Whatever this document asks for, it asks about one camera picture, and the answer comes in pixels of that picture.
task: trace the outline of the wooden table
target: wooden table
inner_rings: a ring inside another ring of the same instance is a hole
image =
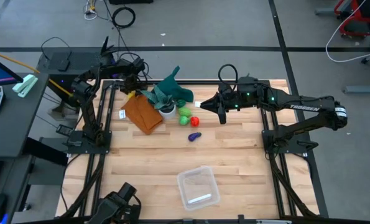
[[[289,91],[285,80],[270,82],[273,88]],[[195,101],[211,98],[218,89],[217,85],[183,87],[193,91]],[[98,105],[98,97],[94,100],[95,106]],[[106,94],[105,109],[108,98],[109,92]],[[165,121],[150,136],[146,136],[127,118],[118,118],[118,111],[126,101],[127,95],[117,91],[110,127],[113,132],[112,148],[104,164],[100,197],[118,191],[123,183],[128,182],[135,186],[136,195],[142,202],[141,219],[237,219],[239,214],[250,219],[279,217],[272,172],[263,150],[259,109],[231,111],[227,114],[227,124],[220,125],[217,114],[187,103],[186,107],[200,119],[198,128],[180,126],[176,117]],[[107,110],[103,112],[102,121],[105,121]],[[296,121],[293,110],[279,111],[277,118],[280,124],[286,125]],[[187,136],[195,132],[201,132],[202,137],[189,142]],[[63,194],[68,206],[83,188],[88,156],[80,156],[67,168]],[[318,213],[307,163],[291,154],[287,154],[286,158],[294,190],[311,211]],[[217,205],[187,212],[182,205],[177,174],[200,166],[213,168],[221,200]],[[88,214],[92,194],[93,189],[88,197]],[[286,214],[289,215],[283,188],[282,195]],[[60,200],[57,215],[64,211]]]

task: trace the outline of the clear plastic container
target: clear plastic container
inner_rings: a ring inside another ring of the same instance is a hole
[[[187,211],[214,205],[221,200],[211,167],[202,166],[181,172],[177,180],[183,206]]]

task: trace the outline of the purple eggplant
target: purple eggplant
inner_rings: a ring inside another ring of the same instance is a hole
[[[193,134],[190,134],[188,139],[189,141],[194,141],[196,140],[196,138],[200,137],[201,136],[201,133],[193,133]]]

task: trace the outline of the gray floor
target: gray floor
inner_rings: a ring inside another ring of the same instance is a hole
[[[287,46],[324,47],[340,22],[334,17],[317,17],[313,10],[334,2],[275,0]],[[118,35],[110,23],[101,19],[84,20],[84,4],[85,0],[11,0],[0,20],[0,47],[40,47],[52,36],[63,38],[72,47],[99,47],[107,35],[110,42],[117,45]],[[137,20],[123,30],[129,46],[279,46],[268,1],[155,0],[153,4],[130,6],[136,11]],[[96,9],[100,16],[106,17],[102,2],[97,2]],[[356,43],[336,35],[331,46],[361,47],[369,42],[370,37]],[[47,46],[64,45],[54,40]],[[154,78],[166,77],[176,65],[181,66],[178,78],[216,78],[224,63],[235,64],[240,75],[287,78],[280,52],[137,53],[149,63]],[[39,52],[5,54],[31,66],[37,65],[40,56]],[[344,59],[362,54],[332,56]],[[325,53],[315,52],[290,52],[289,56],[301,95],[333,95],[348,110],[349,124],[344,129],[337,132],[321,129],[310,134],[313,141],[320,143],[315,155],[328,213],[333,218],[370,220],[370,95],[341,92],[345,85],[370,84],[370,64],[334,63]],[[3,62],[15,72],[28,72],[26,68]],[[231,78],[231,74],[228,72],[225,77]],[[58,124],[47,114],[53,107],[43,101],[38,115]],[[30,135],[33,138],[56,136],[54,128],[38,118]],[[51,199],[42,197],[46,192],[53,195]],[[28,199],[33,211],[17,214],[15,222],[27,221],[29,217],[31,220],[52,218],[57,199],[58,187],[34,187]]]

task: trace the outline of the white pot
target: white pot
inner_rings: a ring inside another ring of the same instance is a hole
[[[175,117],[175,114],[177,113],[177,105],[174,105],[173,110],[169,113],[161,112],[161,110],[159,110],[159,113],[164,119],[172,119]]]

